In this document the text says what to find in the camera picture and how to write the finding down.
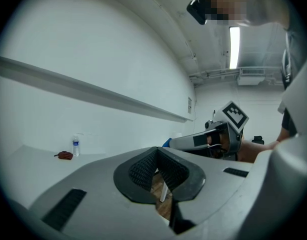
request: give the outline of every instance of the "white panel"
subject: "white panel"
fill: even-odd
[[[55,154],[71,151],[74,134],[79,134],[80,156],[114,156],[162,146],[183,130],[185,120],[176,117],[24,73],[18,78],[25,82],[0,76],[0,158],[22,145]]]
[[[104,88],[183,118],[192,83],[163,40],[114,0],[27,0],[0,56]]]

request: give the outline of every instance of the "plastic bottle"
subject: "plastic bottle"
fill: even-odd
[[[79,139],[77,135],[72,138],[72,154],[75,157],[79,157]]]

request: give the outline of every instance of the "hand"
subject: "hand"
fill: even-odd
[[[219,137],[220,137],[221,148],[228,151],[229,150],[229,135],[228,135],[228,133],[227,132],[220,133]],[[211,136],[207,136],[207,143],[209,145],[211,145],[211,143],[212,143],[212,137]]]

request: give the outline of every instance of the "fluorescent light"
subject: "fluorescent light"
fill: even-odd
[[[230,69],[236,69],[239,58],[239,48],[240,48],[240,28],[238,26],[229,28],[230,30]]]

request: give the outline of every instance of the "air vent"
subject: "air vent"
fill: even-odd
[[[223,171],[227,174],[232,174],[232,175],[236,175],[236,176],[240,176],[240,177],[244,177],[244,178],[246,178],[247,175],[248,175],[248,171],[238,170],[238,169],[234,169],[234,168],[226,168]]]
[[[55,207],[42,219],[44,223],[61,231],[70,219],[87,192],[80,189],[70,190]]]
[[[258,69],[258,68],[246,68],[240,70],[241,76],[264,76],[265,70],[264,69]]]

